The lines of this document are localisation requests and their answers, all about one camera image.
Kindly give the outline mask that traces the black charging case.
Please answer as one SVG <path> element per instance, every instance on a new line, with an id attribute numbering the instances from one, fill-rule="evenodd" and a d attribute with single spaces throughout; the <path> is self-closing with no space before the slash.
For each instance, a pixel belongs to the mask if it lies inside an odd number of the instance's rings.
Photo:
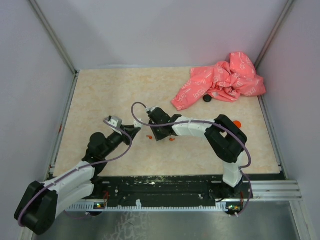
<path id="1" fill-rule="evenodd" d="M 209 94 L 203 96 L 203 101 L 209 103 L 212 101 L 212 97 Z"/>

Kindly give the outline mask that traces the white charging case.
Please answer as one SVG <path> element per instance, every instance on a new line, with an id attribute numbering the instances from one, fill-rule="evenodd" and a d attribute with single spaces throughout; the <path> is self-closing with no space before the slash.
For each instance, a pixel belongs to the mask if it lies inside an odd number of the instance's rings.
<path id="1" fill-rule="evenodd" d="M 139 122 L 136 121 L 136 120 L 134 121 L 133 125 L 134 125 L 135 128 L 141 128 L 141 127 L 142 127 L 142 124 L 139 123 Z"/>

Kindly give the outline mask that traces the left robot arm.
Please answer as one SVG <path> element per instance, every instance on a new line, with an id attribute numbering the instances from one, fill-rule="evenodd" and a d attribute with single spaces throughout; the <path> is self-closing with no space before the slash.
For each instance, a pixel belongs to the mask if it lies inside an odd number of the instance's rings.
<path id="1" fill-rule="evenodd" d="M 71 205 L 89 196 L 101 197 L 104 186 L 97 177 L 109 162 L 107 156 L 121 144 L 131 147 L 140 130 L 136 125 L 121 125 L 108 137 L 101 132 L 92 134 L 84 158 L 74 168 L 51 180 L 28 185 L 14 214 L 18 225 L 42 235 Z"/>

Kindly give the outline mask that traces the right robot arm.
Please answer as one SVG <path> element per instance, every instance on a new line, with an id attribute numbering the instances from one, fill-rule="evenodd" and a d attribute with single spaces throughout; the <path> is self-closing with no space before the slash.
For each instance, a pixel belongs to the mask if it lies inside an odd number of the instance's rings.
<path id="1" fill-rule="evenodd" d="M 241 192 L 244 148 L 247 136 L 226 116 L 214 120 L 196 120 L 180 114 L 169 116 L 160 107 L 146 110 L 151 130 L 157 141 L 167 137 L 189 136 L 206 139 L 223 161 L 222 183 L 213 188 L 215 199 L 235 198 Z"/>

